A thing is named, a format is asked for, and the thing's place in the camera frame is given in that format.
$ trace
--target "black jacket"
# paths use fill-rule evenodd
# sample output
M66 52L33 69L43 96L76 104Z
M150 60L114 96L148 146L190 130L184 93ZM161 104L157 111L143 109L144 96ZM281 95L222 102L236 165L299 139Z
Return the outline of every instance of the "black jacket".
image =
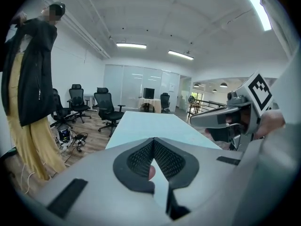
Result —
M18 111L21 126L38 121L55 110L51 79L51 50L56 27L38 18L26 21L13 38L5 43L1 95L9 115L8 85L15 56L25 34L32 36L22 59L18 86Z

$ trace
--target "yellow skirt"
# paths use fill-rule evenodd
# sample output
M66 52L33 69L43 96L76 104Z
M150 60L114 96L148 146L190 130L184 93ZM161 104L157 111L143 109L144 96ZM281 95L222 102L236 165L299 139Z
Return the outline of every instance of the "yellow skirt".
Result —
M47 117L21 127L18 113L18 84L24 53L16 55L9 80L9 115L7 116L11 136L25 165L39 178L48 180L49 175L41 159L56 172L66 167L51 134Z

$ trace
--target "window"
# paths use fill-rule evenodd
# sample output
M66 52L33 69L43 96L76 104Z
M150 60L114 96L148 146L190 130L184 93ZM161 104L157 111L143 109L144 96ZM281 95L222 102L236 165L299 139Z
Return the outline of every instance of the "window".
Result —
M202 94L202 93L192 92L191 95L192 95L196 100L203 100L203 94Z

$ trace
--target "fluorescent light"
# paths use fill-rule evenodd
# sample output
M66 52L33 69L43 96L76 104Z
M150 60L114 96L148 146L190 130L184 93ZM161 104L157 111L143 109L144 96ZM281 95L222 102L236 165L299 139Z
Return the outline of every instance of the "fluorescent light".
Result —
M177 55L179 57L186 58L186 59L189 59L189 60L193 60L194 59L193 57L189 57L187 55L179 54L179 53L171 51L171 50L168 53L171 54L171 55Z
M129 48L146 48L143 44L133 44L133 43L117 43L118 47L129 47Z
M267 15L267 13L265 12L263 6L260 4L260 0L250 0L250 2L252 3L253 7L255 8L255 10L256 10L259 18L260 18L263 29L265 31L271 30L272 27L271 27L271 24L269 22L269 17Z

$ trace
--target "black mesh office chair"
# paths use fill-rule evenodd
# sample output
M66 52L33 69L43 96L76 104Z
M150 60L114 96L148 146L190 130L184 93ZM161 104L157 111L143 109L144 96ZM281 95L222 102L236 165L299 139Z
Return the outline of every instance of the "black mesh office chair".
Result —
M162 107L161 113L170 113L169 98L170 98L170 95L168 95L167 93L163 93L162 95L160 95L161 107Z
M104 127L99 128L98 131L101 132L101 129L110 127L111 133L109 137L111 137L113 134L113 128L117 127L117 120L120 120L124 115L124 112L121 112L121 108L125 105L118 105L120 107L119 111L115 111L112 103L111 93L109 93L109 90L107 88L97 88L97 92L94 93L94 97L99 106L98 115L100 116L100 118L103 121L111 121L107 122Z
M84 120L83 120L83 117L90 117L90 119L91 119L91 116L83 114L84 111L89 109L89 106L85 105L85 102L84 102L84 89L81 88L81 85L73 84L72 88L69 89L69 94L70 94L70 97L71 97L71 99L68 100L70 108L73 111L79 112L79 114L75 117L76 118L80 117L81 121L83 123L85 123Z
M69 114L71 114L71 109L70 108L63 108L62 103L61 103L61 98L58 94L57 89L53 88L53 97L54 97L54 101L55 101L55 112L51 113L51 117L56 121L55 123L53 123L51 125L51 127L53 126L57 126L60 127L61 125L68 125L71 127L72 126L70 124L68 124L68 121L72 121L75 122L74 119L65 119L65 117Z

